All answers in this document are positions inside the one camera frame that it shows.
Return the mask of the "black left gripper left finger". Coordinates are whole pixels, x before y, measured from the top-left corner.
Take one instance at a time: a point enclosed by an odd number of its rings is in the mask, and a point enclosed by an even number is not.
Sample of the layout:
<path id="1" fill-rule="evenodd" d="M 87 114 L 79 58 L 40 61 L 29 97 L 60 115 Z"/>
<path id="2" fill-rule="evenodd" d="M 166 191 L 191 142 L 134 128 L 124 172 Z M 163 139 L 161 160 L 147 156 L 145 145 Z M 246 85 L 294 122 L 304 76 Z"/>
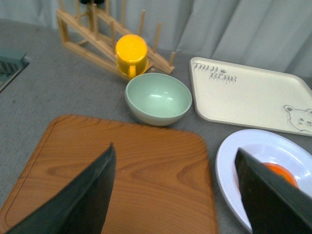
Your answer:
<path id="1" fill-rule="evenodd" d="M 11 228 L 10 234 L 99 234 L 114 186 L 113 144 L 50 200 Z"/>

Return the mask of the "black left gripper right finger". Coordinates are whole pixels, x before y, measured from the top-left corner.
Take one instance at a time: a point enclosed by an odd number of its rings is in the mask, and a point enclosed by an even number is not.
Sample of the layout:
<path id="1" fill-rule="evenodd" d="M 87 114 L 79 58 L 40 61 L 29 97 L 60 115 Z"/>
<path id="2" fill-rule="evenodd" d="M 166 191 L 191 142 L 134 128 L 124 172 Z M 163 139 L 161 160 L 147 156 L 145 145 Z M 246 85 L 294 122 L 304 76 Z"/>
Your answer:
<path id="1" fill-rule="evenodd" d="M 310 234 L 312 198 L 247 151 L 235 157 L 241 201 L 254 234 Z"/>

